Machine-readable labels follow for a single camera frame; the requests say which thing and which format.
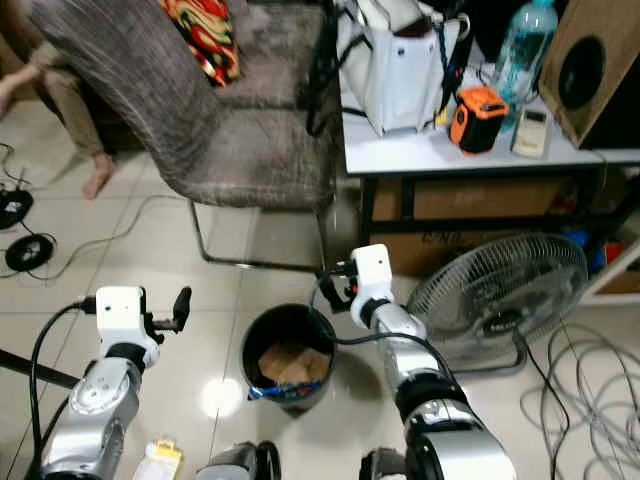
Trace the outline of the black rubbish bin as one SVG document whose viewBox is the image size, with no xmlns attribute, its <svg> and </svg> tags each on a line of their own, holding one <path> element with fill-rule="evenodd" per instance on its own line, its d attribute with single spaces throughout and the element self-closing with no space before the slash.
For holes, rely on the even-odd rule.
<svg viewBox="0 0 640 480">
<path fill-rule="evenodd" d="M 315 308 L 301 303 L 283 303 L 269 308 L 252 321 L 241 343 L 239 365 L 250 401 L 270 401 L 289 415 L 302 415 L 323 398 L 334 371 L 337 344 L 329 321 Z M 275 343 L 307 346 L 332 356 L 332 370 L 324 380 L 300 385 L 275 385 L 256 365 L 257 358 Z"/>
</svg>

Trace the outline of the brown cardboard piece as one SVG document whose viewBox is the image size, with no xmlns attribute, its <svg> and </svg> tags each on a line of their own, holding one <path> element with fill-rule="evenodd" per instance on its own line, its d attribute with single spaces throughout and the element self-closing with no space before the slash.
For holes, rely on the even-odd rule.
<svg viewBox="0 0 640 480">
<path fill-rule="evenodd" d="M 275 343 L 261 353 L 256 365 L 275 385 L 300 385 L 324 380 L 332 370 L 332 356 L 307 346 Z"/>
</svg>

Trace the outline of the yellow and white packet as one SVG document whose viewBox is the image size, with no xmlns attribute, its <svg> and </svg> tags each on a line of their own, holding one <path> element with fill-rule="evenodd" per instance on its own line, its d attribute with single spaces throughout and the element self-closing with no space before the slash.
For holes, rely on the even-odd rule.
<svg viewBox="0 0 640 480">
<path fill-rule="evenodd" d="M 152 439 L 143 448 L 143 458 L 132 480 L 177 480 L 182 461 L 182 449 L 173 436 Z"/>
</svg>

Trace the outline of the black rod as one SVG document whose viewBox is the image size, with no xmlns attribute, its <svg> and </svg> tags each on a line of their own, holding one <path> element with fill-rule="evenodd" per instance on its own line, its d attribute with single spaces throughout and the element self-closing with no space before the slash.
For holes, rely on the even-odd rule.
<svg viewBox="0 0 640 480">
<path fill-rule="evenodd" d="M 33 378 L 38 380 L 59 385 L 59 387 L 67 389 L 72 389 L 74 385 L 81 380 L 78 376 L 56 370 L 54 367 L 47 367 L 42 364 L 33 364 L 33 362 L 28 360 L 28 358 L 14 355 L 14 353 L 5 351 L 5 349 L 1 349 L 0 351 L 0 366 L 4 367 L 4 369 L 31 375 Z"/>
</svg>

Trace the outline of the black round floor device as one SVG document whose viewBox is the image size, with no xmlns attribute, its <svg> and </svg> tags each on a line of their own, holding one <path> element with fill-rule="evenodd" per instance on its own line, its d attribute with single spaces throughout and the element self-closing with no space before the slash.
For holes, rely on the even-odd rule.
<svg viewBox="0 0 640 480">
<path fill-rule="evenodd" d="M 4 251 L 4 262 L 15 273 L 28 273 L 45 265 L 54 251 L 55 239 L 50 234 L 31 233 L 10 243 Z"/>
<path fill-rule="evenodd" d="M 29 210 L 35 204 L 35 197 L 28 189 L 3 189 L 0 195 L 0 228 L 13 228 L 26 219 Z"/>
</svg>

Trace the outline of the grey floor fan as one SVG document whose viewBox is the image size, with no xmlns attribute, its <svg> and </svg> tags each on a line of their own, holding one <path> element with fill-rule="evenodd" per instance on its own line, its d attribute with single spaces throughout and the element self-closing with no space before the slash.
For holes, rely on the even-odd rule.
<svg viewBox="0 0 640 480">
<path fill-rule="evenodd" d="M 580 244 L 552 233 L 494 239 L 435 271 L 406 308 L 457 376 L 521 369 L 526 348 L 561 326 L 588 287 Z"/>
</svg>

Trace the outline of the brown cardboard box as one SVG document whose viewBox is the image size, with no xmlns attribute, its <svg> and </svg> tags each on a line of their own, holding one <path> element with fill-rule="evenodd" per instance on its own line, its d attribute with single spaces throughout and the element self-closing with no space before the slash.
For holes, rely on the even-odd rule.
<svg viewBox="0 0 640 480">
<path fill-rule="evenodd" d="M 410 202 L 413 220 L 483 219 L 485 227 L 413 227 L 408 233 L 372 233 L 370 241 L 388 247 L 394 274 L 425 278 L 479 244 L 526 232 L 495 228 L 495 218 L 571 214 L 577 189 L 576 179 L 554 175 L 416 180 Z"/>
</svg>

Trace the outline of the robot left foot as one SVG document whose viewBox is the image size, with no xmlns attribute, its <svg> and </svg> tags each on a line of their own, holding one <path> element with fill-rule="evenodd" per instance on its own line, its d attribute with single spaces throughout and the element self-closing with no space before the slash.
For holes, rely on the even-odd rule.
<svg viewBox="0 0 640 480">
<path fill-rule="evenodd" d="M 282 480 L 279 449 L 273 442 L 239 442 L 214 454 L 195 480 Z"/>
</svg>

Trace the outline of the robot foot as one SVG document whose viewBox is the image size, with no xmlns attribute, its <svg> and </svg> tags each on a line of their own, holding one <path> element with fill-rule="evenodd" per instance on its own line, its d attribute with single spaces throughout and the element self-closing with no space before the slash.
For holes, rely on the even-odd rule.
<svg viewBox="0 0 640 480">
<path fill-rule="evenodd" d="M 379 447 L 361 458 L 357 480 L 410 480 L 410 476 L 402 453 Z"/>
<path fill-rule="evenodd" d="M 279 449 L 273 442 L 239 442 L 214 454 L 195 480 L 282 480 Z"/>
</svg>

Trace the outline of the grey fabric chair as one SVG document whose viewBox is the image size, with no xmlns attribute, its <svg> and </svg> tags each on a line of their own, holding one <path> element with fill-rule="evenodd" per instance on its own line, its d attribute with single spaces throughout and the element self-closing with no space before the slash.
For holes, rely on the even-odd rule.
<svg viewBox="0 0 640 480">
<path fill-rule="evenodd" d="M 26 18 L 122 120 L 166 186 L 227 209 L 321 218 L 343 159 L 337 87 L 310 73 L 330 6 L 229 0 L 242 77 L 218 86 L 159 0 L 29 0 Z"/>
</svg>

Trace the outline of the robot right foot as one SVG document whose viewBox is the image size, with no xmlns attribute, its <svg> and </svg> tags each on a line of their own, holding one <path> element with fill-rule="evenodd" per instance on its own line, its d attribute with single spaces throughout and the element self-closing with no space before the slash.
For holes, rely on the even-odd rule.
<svg viewBox="0 0 640 480">
<path fill-rule="evenodd" d="M 410 480 L 410 476 L 402 453 L 379 447 L 361 458 L 357 480 Z"/>
</svg>

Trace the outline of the orange and black device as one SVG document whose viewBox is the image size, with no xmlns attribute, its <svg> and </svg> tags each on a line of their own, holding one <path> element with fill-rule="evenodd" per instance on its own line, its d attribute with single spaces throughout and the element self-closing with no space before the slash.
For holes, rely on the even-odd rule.
<svg viewBox="0 0 640 480">
<path fill-rule="evenodd" d="M 448 129 L 449 140 L 467 155 L 492 150 L 509 106 L 494 88 L 474 86 L 461 88 L 454 95 L 456 109 Z"/>
</svg>

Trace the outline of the beige remote control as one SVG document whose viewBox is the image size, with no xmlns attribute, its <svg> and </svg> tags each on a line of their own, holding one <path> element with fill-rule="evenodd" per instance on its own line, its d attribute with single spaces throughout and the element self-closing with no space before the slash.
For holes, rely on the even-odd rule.
<svg viewBox="0 0 640 480">
<path fill-rule="evenodd" d="M 511 152 L 520 157 L 539 159 L 547 150 L 549 114 L 539 106 L 526 106 L 515 124 Z"/>
</svg>

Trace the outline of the person's leg in khaki trousers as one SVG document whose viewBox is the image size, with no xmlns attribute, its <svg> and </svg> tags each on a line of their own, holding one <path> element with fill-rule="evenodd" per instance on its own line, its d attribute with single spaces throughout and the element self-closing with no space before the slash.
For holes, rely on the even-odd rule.
<svg viewBox="0 0 640 480">
<path fill-rule="evenodd" d="M 6 73 L 0 81 L 0 113 L 6 113 L 15 91 L 26 84 L 38 82 L 58 109 L 61 123 L 76 146 L 78 155 L 87 157 L 93 164 L 93 173 L 83 184 L 82 193 L 87 200 L 95 200 L 113 178 L 113 156 L 105 150 L 90 109 L 83 99 L 82 81 L 76 70 L 70 68 L 67 56 L 44 40 L 29 54 L 26 64 Z"/>
</svg>

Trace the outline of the blue plastic item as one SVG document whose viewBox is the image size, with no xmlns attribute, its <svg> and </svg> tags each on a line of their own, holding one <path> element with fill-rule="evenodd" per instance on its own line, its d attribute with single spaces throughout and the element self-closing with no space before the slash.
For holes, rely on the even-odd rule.
<svg viewBox="0 0 640 480">
<path fill-rule="evenodd" d="M 596 250 L 588 250 L 590 234 L 586 232 L 586 230 L 567 230 L 567 232 L 564 233 L 564 237 L 576 243 L 577 246 L 582 247 L 582 251 L 584 251 L 586 255 L 586 260 L 588 260 L 588 270 L 590 274 L 599 273 L 609 262 L 617 260 L 617 257 L 621 256 L 621 253 L 625 250 L 625 244 L 620 241 L 607 241 L 602 247 L 596 248 Z"/>
</svg>

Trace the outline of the red yellow patterned cloth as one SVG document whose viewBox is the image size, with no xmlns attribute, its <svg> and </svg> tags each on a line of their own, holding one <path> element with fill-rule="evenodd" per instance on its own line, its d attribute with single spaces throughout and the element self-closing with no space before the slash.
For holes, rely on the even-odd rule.
<svg viewBox="0 0 640 480">
<path fill-rule="evenodd" d="M 228 0 L 160 0 L 211 84 L 225 87 L 241 78 Z"/>
</svg>

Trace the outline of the clear blue water bottle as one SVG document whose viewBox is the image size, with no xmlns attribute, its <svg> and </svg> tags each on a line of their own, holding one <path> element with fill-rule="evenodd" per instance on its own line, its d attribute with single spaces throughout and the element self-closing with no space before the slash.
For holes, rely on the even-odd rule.
<svg viewBox="0 0 640 480">
<path fill-rule="evenodd" d="M 556 0 L 529 0 L 509 22 L 490 87 L 509 109 L 522 108 L 534 91 L 550 40 L 558 27 Z"/>
</svg>

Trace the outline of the wooden speaker box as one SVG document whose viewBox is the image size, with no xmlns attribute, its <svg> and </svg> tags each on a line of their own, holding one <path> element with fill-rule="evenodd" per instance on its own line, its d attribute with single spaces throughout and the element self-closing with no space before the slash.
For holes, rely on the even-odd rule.
<svg viewBox="0 0 640 480">
<path fill-rule="evenodd" d="M 539 91 L 577 148 L 640 148 L 640 0 L 568 0 Z"/>
</svg>

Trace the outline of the white table with black frame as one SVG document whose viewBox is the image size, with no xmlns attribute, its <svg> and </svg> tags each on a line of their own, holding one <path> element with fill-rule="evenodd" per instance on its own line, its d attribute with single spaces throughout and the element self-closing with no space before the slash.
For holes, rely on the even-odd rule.
<svg viewBox="0 0 640 480">
<path fill-rule="evenodd" d="M 417 133 L 385 134 L 372 132 L 365 119 L 343 116 L 346 160 L 344 174 L 361 182 L 357 243 L 374 244 L 372 233 L 408 233 L 413 227 L 439 227 L 444 230 L 480 230 L 483 219 L 413 220 L 410 202 L 416 180 L 480 179 L 498 177 L 570 177 L 579 183 L 576 207 L 571 214 L 495 218 L 498 229 L 591 230 L 598 236 L 611 236 L 611 220 L 626 218 L 631 207 L 617 205 L 598 211 L 604 191 L 602 182 L 609 170 L 640 166 L 640 148 L 582 150 L 570 142 L 556 119 L 549 119 L 547 150 L 539 159 L 520 157 L 511 152 L 513 132 L 500 133 L 492 151 L 463 154 L 449 140 L 444 128 Z"/>
</svg>

